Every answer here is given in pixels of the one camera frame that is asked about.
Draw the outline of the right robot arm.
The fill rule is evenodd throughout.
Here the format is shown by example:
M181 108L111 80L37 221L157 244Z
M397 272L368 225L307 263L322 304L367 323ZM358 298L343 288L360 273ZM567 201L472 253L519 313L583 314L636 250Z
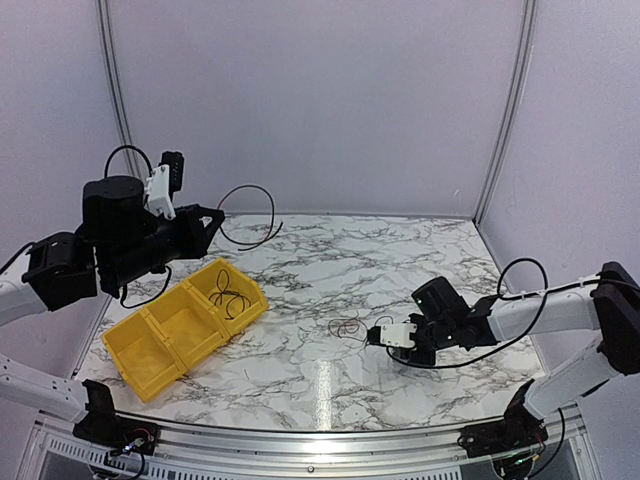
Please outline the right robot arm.
M403 323L381 328L378 344L405 366L437 370L436 354L453 347L485 347L497 354L529 335L590 330L593 343L548 375L521 387L501 419L495 438L515 448L534 431L534 421L618 376L639 372L639 285L618 262L572 283L519 294L497 292L468 305L444 277L413 292L419 308Z

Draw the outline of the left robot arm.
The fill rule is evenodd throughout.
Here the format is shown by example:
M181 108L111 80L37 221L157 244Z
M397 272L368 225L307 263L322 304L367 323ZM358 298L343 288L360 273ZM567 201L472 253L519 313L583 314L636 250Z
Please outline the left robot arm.
M184 157L162 154L141 180L105 172L82 193L82 222L21 247L1 268L1 323L55 312L99 293L116 298L132 281L173 260L200 259L225 220L219 209L177 207ZM106 445L125 438L110 389L1 359L1 396L88 428Z

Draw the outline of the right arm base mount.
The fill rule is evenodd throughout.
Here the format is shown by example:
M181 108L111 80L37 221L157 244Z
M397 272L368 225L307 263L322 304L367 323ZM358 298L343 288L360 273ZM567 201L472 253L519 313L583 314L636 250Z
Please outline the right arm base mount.
M460 430L457 444L469 458L525 448L548 439L543 421L524 406L525 394L533 383L533 380L529 380L516 391L501 419L469 425Z

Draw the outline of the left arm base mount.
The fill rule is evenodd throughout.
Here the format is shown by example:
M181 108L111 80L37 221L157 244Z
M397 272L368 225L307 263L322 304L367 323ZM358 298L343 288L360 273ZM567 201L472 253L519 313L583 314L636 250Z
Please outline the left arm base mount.
M93 380L84 380L81 384L88 396L87 414L74 425L74 437L120 451L133 445L133 449L143 455L154 453L159 434L157 424L117 414L106 385Z

